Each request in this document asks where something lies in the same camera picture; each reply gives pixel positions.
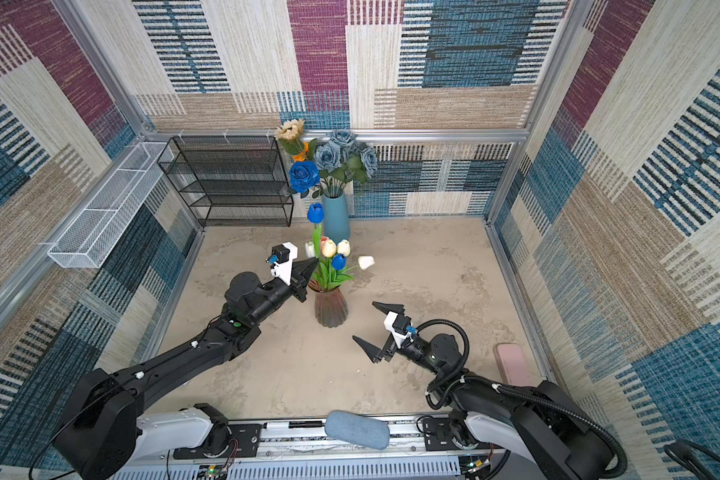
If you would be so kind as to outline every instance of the orange flower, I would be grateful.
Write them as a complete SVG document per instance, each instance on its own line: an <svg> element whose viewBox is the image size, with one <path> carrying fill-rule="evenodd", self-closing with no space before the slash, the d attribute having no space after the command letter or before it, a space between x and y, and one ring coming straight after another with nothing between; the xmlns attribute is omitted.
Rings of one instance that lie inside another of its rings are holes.
<svg viewBox="0 0 720 480"><path fill-rule="evenodd" d="M307 152L309 152L309 144L304 144L304 151L293 158L293 161L304 161L307 159Z"/></svg>

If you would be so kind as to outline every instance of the white wire basket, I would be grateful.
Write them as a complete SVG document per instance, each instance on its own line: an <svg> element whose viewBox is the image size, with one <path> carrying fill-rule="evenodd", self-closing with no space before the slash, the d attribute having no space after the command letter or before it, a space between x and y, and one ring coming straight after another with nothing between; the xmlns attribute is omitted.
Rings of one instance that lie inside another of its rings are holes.
<svg viewBox="0 0 720 480"><path fill-rule="evenodd" d="M161 142L136 146L72 220L48 256L62 268L100 268L160 179L156 161L165 146Z"/></svg>

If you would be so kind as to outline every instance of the tulip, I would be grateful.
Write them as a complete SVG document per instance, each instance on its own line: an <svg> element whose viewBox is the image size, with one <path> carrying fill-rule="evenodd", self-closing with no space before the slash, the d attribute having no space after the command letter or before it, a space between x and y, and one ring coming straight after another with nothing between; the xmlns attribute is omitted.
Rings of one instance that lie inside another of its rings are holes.
<svg viewBox="0 0 720 480"><path fill-rule="evenodd" d="M304 244L304 251L307 253L307 258L315 258L317 256L315 254L315 244L312 242Z"/></svg>
<svg viewBox="0 0 720 480"><path fill-rule="evenodd" d="M336 255L336 244L330 238L326 240L322 246L322 254L325 258L331 258Z"/></svg>
<svg viewBox="0 0 720 480"><path fill-rule="evenodd" d="M336 255L333 257L333 261L331 262L331 266L335 268L336 270L341 270L347 265L347 257L344 255Z"/></svg>
<svg viewBox="0 0 720 480"><path fill-rule="evenodd" d="M376 260L374 260L373 257L370 255L363 255L358 258L358 265L360 266L360 270L365 270L375 263Z"/></svg>
<svg viewBox="0 0 720 480"><path fill-rule="evenodd" d="M313 224L319 224L322 222L324 214L322 212L322 204L312 204L309 206L307 211L307 219Z"/></svg>
<svg viewBox="0 0 720 480"><path fill-rule="evenodd" d="M336 245L336 253L341 254L344 256L349 256L349 252L351 250L349 249L349 241L348 240L342 240L338 242L338 245Z"/></svg>

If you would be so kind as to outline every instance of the flower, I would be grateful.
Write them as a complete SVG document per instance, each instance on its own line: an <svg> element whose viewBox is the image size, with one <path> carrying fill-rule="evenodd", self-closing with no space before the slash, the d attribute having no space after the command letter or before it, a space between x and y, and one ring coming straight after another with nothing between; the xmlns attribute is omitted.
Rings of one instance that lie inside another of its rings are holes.
<svg viewBox="0 0 720 480"><path fill-rule="evenodd" d="M325 145L315 149L315 164L320 170L333 172L342 166L342 148L332 140L328 140Z"/></svg>
<svg viewBox="0 0 720 480"><path fill-rule="evenodd" d="M333 260L331 260L331 266L335 268L336 270L341 270L347 265L347 257L344 255L336 255L333 257Z"/></svg>
<svg viewBox="0 0 720 480"><path fill-rule="evenodd" d="M307 219L313 224L319 224L323 218L322 204L312 204L307 211Z"/></svg>
<svg viewBox="0 0 720 480"><path fill-rule="evenodd" d="M291 166L291 171L288 174L291 177L291 188L300 194L309 191L310 188L320 183L320 173L315 162L297 162Z"/></svg>
<svg viewBox="0 0 720 480"><path fill-rule="evenodd" d="M333 243L333 240L329 238L325 243L320 243L322 244L322 254L324 257L331 258L336 255L336 244Z"/></svg>
<svg viewBox="0 0 720 480"><path fill-rule="evenodd" d="M357 137L357 135L348 128L334 130L331 133L331 140L336 142L339 147L351 147L355 143L355 137Z"/></svg>
<svg viewBox="0 0 720 480"><path fill-rule="evenodd" d="M288 120L275 130L275 138L278 140L294 141L304 133L304 119Z"/></svg>
<svg viewBox="0 0 720 480"><path fill-rule="evenodd" d="M338 242L338 245L336 245L337 254L349 256L349 252L351 252L351 250L349 249L349 240L342 240Z"/></svg>
<svg viewBox="0 0 720 480"><path fill-rule="evenodd" d="M360 270L365 270L375 263L376 260L374 260L373 257L370 255L362 255L358 257L358 266L360 266Z"/></svg>
<svg viewBox="0 0 720 480"><path fill-rule="evenodd" d="M368 178L373 177L378 170L378 158L376 158L376 150L373 147L368 147L360 153L360 160L362 160L362 166L365 167L365 174Z"/></svg>
<svg viewBox="0 0 720 480"><path fill-rule="evenodd" d="M307 153L309 153L309 143L304 144L304 151L293 157L293 161L304 161L307 159Z"/></svg>
<svg viewBox="0 0 720 480"><path fill-rule="evenodd" d="M307 254L307 258L315 258L317 255L315 255L315 244L312 242L307 242L304 244L304 251Z"/></svg>

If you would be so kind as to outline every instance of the gray-blue rose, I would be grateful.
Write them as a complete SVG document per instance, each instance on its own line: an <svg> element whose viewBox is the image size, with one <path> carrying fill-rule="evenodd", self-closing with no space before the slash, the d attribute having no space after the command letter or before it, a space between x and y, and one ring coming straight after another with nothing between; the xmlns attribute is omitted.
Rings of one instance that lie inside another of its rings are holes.
<svg viewBox="0 0 720 480"><path fill-rule="evenodd" d="M360 160L362 160L362 166L365 167L365 174L368 178L373 177L378 170L378 158L376 157L376 150L373 147L368 147L360 153Z"/></svg>
<svg viewBox="0 0 720 480"><path fill-rule="evenodd" d="M331 133L331 140L336 142L339 147L351 147L355 143L355 135L349 129L334 130Z"/></svg>
<svg viewBox="0 0 720 480"><path fill-rule="evenodd" d="M325 145L317 147L314 159L317 168L333 172L342 166L342 148L333 140L328 140Z"/></svg>

